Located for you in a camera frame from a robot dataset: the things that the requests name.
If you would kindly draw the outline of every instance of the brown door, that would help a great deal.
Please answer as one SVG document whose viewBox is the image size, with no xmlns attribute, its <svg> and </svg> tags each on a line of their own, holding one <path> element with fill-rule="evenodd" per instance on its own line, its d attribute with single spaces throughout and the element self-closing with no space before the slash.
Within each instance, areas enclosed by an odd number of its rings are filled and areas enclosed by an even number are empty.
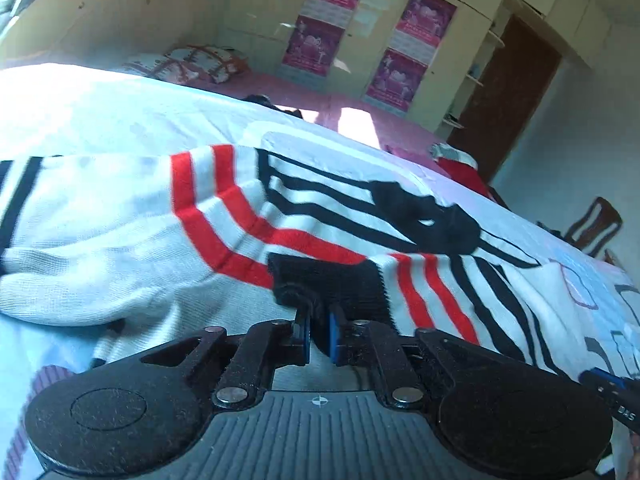
<svg viewBox="0 0 640 480">
<path fill-rule="evenodd" d="M 447 141 L 478 162 L 489 182 L 538 107 L 561 56 L 527 25 L 512 17 L 478 86 L 460 115 L 464 129 Z"/>
</svg>

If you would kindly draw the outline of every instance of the metal screw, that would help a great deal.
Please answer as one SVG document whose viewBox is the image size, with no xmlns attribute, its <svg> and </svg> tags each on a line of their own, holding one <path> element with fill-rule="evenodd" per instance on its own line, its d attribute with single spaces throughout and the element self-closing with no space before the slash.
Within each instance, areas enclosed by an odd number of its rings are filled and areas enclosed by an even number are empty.
<svg viewBox="0 0 640 480">
<path fill-rule="evenodd" d="M 216 397 L 218 398 L 218 400 L 220 402 L 224 402 L 225 404 L 235 404 L 236 402 L 245 400 L 248 396 L 249 394 L 247 393 L 247 390 L 237 388 L 236 386 L 222 388 L 216 393 Z"/>
<path fill-rule="evenodd" d="M 418 388 L 402 387 L 396 388 L 392 393 L 392 396 L 398 402 L 403 404 L 411 404 L 412 402 L 418 402 L 422 399 L 423 394 Z"/>
</svg>

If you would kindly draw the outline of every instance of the white shelf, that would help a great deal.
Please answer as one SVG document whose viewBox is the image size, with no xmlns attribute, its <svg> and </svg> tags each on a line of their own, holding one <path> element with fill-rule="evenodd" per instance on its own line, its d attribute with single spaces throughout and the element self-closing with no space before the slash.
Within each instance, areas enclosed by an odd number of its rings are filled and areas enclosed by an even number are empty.
<svg viewBox="0 0 640 480">
<path fill-rule="evenodd" d="M 443 119 L 442 120 L 443 123 L 448 124 L 449 126 L 453 126 L 454 128 L 457 128 L 459 130 L 463 130 L 464 126 L 462 124 L 460 124 L 457 121 L 453 121 L 451 119 Z"/>
<path fill-rule="evenodd" d="M 481 83 L 478 81 L 478 79 L 476 79 L 475 77 L 473 77 L 471 74 L 467 74 L 465 75 L 465 77 L 471 81 L 473 81 L 475 84 L 477 84 L 478 86 L 484 86 L 484 83 Z"/>
<path fill-rule="evenodd" d="M 504 47 L 504 41 L 503 41 L 503 40 L 502 40 L 502 38 L 501 38 L 500 36 L 498 36 L 494 31 L 489 30 L 489 31 L 487 32 L 487 36 L 488 36 L 489 38 L 491 38 L 491 40 L 492 40 L 492 41 L 494 41 L 495 43 L 497 43 L 499 48 Z"/>
</svg>

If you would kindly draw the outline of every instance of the pink bed sheet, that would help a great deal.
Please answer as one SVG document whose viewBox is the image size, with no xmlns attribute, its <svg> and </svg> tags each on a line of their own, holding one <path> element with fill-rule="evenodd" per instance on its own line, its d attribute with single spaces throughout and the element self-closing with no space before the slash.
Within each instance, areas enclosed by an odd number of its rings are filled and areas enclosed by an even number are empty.
<svg viewBox="0 0 640 480">
<path fill-rule="evenodd" d="M 338 94 L 320 94 L 272 75 L 244 73 L 223 84 L 201 83 L 198 88 L 238 99 L 249 94 L 267 95 L 277 106 L 298 108 L 304 120 L 309 123 L 320 124 L 345 137 L 382 150 L 389 145 L 427 155 L 432 144 L 441 142 L 418 124 L 357 99 Z M 435 162 L 425 158 L 427 162 L 421 162 L 423 166 L 449 176 Z"/>
</svg>

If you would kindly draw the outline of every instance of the patterned pillow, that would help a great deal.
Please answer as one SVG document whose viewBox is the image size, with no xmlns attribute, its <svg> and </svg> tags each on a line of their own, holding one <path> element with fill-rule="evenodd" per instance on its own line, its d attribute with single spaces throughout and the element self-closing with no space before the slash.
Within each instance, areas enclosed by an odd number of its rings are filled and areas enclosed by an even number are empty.
<svg viewBox="0 0 640 480">
<path fill-rule="evenodd" d="M 184 85 L 206 76 L 194 64 L 162 56 L 161 54 L 138 54 L 127 59 L 117 71 L 178 85 Z"/>
<path fill-rule="evenodd" d="M 223 83 L 231 76 L 248 69 L 246 56 L 238 50 L 219 48 L 212 45 L 188 45 L 176 48 L 167 54 L 168 57 L 196 66 L 200 73 L 213 83 Z"/>
</svg>

